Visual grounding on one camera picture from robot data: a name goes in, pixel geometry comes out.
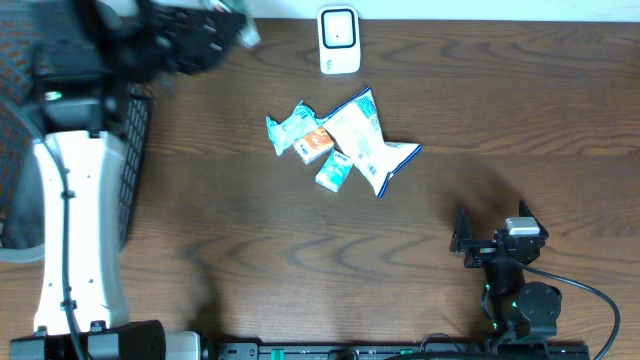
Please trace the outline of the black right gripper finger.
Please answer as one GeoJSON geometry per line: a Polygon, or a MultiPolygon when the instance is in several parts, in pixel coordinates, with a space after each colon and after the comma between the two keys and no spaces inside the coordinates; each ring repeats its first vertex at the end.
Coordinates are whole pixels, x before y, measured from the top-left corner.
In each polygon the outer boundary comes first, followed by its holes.
{"type": "Polygon", "coordinates": [[[466,252],[472,245],[473,239],[467,215],[462,207],[457,210],[454,232],[449,251],[453,253],[466,252]]]}
{"type": "Polygon", "coordinates": [[[524,200],[520,200],[518,203],[518,216],[519,217],[531,217],[534,218],[529,206],[524,200]]]}

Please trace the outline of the teal wet wipes pack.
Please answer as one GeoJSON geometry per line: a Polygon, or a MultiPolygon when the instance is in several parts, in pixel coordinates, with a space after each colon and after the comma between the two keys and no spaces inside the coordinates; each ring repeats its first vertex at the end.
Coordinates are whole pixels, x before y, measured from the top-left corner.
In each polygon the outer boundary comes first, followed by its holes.
{"type": "Polygon", "coordinates": [[[323,124],[315,111],[301,100],[292,114],[284,121],[277,122],[266,117],[268,137],[273,144],[277,156],[281,156],[296,141],[313,132],[323,124]]]}

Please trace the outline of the white blue snack bag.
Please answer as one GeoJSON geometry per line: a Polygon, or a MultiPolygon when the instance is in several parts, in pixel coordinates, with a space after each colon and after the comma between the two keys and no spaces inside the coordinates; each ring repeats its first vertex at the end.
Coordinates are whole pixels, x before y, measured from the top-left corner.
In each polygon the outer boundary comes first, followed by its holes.
{"type": "Polygon", "coordinates": [[[390,179],[422,150],[418,143],[386,141],[378,109],[369,86],[338,106],[323,119],[323,127],[340,150],[351,158],[382,198],[390,179]]]}

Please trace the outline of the teal Kleenex tissue pack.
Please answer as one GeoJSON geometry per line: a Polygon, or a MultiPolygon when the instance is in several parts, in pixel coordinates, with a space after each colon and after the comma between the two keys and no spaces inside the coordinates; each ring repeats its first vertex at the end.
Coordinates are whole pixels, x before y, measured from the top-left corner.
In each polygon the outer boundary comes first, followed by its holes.
{"type": "Polygon", "coordinates": [[[350,157],[337,150],[333,150],[316,174],[315,182],[337,193],[344,184],[352,167],[353,162],[350,157]]]}

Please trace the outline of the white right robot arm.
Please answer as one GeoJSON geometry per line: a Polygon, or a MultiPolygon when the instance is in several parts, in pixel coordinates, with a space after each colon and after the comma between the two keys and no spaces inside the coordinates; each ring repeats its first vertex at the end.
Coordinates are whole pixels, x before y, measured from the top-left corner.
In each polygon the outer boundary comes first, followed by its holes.
{"type": "Polygon", "coordinates": [[[519,215],[507,218],[490,240],[474,240],[465,212],[457,212],[449,250],[464,255],[466,268],[484,271],[483,306],[494,324],[487,341],[492,352],[512,344],[542,344],[557,334],[561,292],[524,276],[524,267],[540,256],[548,237],[523,201],[519,215]]]}

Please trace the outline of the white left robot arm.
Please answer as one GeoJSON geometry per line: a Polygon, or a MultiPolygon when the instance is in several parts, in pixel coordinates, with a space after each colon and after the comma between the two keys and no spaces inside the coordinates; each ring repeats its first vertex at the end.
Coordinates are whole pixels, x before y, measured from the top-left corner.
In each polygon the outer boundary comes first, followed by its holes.
{"type": "Polygon", "coordinates": [[[163,73],[218,65],[251,25],[240,1],[140,1],[133,15],[107,1],[24,1],[12,18],[35,25],[32,84],[5,101],[32,137],[43,200],[43,241],[6,249],[8,262],[42,261],[34,330],[10,342],[13,359],[212,359],[194,331],[134,322],[120,268],[122,187],[132,179],[126,120],[151,105],[144,86],[163,73]]]}

